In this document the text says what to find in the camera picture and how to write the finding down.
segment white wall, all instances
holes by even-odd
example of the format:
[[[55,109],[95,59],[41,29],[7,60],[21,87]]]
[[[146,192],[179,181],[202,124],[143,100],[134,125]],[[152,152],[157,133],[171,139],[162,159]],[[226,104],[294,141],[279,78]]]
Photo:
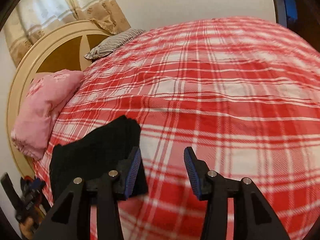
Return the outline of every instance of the white wall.
[[[152,29],[197,19],[256,16],[275,22],[273,0],[116,0],[134,28]]]
[[[3,30],[0,32],[0,68],[0,177],[7,172],[16,192],[20,195],[20,173],[18,172],[11,157],[5,129],[7,97],[16,68],[10,57]],[[1,185],[0,206],[12,227],[20,235],[18,223],[14,218],[14,209]]]

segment red and white checkered bedspread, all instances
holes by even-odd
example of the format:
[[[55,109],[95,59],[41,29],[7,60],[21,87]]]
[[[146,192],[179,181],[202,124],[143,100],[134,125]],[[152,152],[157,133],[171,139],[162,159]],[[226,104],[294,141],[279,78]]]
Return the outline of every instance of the red and white checkered bedspread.
[[[146,32],[85,70],[34,163],[45,196],[52,203],[53,147],[125,114],[142,128],[149,195],[119,204],[124,239],[199,239],[206,203],[192,194],[187,146],[225,177],[252,178],[291,239],[302,239],[320,214],[319,66],[302,38],[252,17]]]

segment pillowcase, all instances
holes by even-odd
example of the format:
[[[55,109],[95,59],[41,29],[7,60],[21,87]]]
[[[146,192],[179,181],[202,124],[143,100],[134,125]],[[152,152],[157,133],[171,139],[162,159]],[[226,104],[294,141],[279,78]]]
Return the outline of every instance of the pillowcase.
[[[108,37],[104,39],[100,44],[94,47],[88,54],[84,57],[87,59],[97,59],[101,57],[108,56],[112,52],[115,52],[121,46],[129,43],[133,39],[135,39],[140,34],[146,31],[140,29],[130,28],[125,32],[119,33],[117,35]]]
[[[67,69],[32,82],[11,132],[14,146],[36,160],[43,157],[54,124],[64,106],[80,87],[82,71]]]
[[[33,80],[30,83],[29,89],[32,87],[33,84],[37,83],[40,79],[42,79],[43,77],[47,76],[47,75],[51,75],[54,74],[52,72],[39,72],[36,73]]]

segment beige floral curtain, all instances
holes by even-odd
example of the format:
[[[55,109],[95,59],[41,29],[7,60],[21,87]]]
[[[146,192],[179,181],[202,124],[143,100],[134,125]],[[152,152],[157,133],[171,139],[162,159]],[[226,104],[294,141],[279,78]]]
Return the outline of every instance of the beige floral curtain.
[[[4,25],[15,64],[46,33],[85,19],[95,21],[111,34],[130,28],[116,0],[21,0]]]

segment cream headboard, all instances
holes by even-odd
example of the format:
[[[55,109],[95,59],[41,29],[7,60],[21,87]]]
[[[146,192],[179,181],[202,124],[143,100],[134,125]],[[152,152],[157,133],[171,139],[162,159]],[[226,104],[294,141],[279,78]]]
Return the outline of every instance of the cream headboard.
[[[92,21],[69,23],[43,36],[20,62],[9,92],[6,128],[12,158],[22,176],[34,176],[32,160],[14,147],[10,133],[35,73],[62,69],[85,70],[92,61],[84,58],[84,55],[106,36],[111,34]]]

